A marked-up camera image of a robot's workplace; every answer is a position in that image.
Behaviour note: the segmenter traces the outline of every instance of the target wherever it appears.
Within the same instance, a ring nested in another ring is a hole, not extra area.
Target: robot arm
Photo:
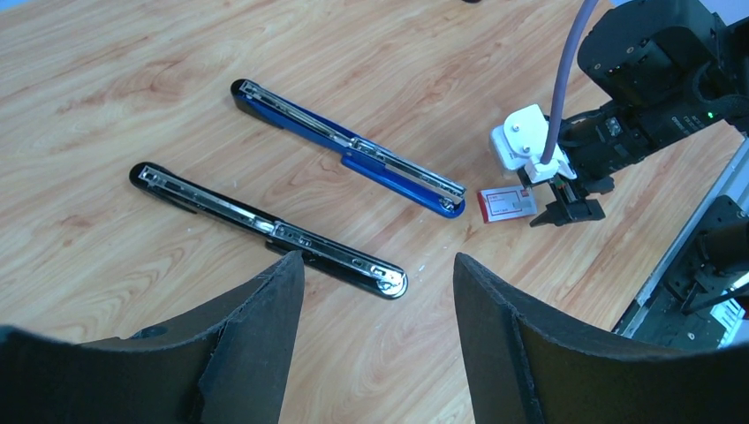
[[[541,138],[515,140],[517,117],[493,133],[505,167],[556,197],[531,226],[604,218],[587,197],[612,191],[612,174],[716,122],[749,133],[749,18],[725,26],[699,0],[630,2],[596,23],[578,65],[611,101],[563,121],[552,164],[533,154]]]

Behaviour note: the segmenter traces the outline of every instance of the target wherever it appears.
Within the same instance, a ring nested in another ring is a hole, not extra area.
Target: wooden table
[[[741,142],[718,125],[618,173],[602,222],[485,225],[475,192],[515,184],[488,135],[549,109],[578,3],[36,0],[0,14],[0,322],[129,337],[277,259],[132,188],[128,170],[151,161],[410,274],[390,302],[308,270],[282,422],[470,421],[454,254],[610,329]],[[441,218],[247,117],[229,96],[239,78],[463,183],[467,211]],[[576,68],[568,99],[567,115],[607,97]]]

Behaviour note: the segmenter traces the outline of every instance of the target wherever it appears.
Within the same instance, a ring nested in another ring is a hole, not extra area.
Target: blue stapler
[[[447,218],[465,209],[465,188],[399,157],[388,149],[274,95],[249,79],[231,85],[237,107],[276,127],[335,150],[341,162],[394,192]]]

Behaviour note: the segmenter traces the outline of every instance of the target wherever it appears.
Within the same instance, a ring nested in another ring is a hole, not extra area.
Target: purple cable
[[[556,140],[559,138],[559,128],[562,126],[562,111],[564,109],[564,97],[567,91],[567,80],[570,78],[572,61],[575,59],[575,51],[583,36],[587,21],[593,14],[598,0],[584,0],[580,6],[578,16],[572,23],[567,41],[564,43],[562,59],[559,60],[559,69],[556,71],[556,82],[554,83],[554,94],[551,98],[551,113],[549,114],[549,134],[546,136],[546,146],[541,155],[541,163],[544,165],[551,162],[556,148]]]

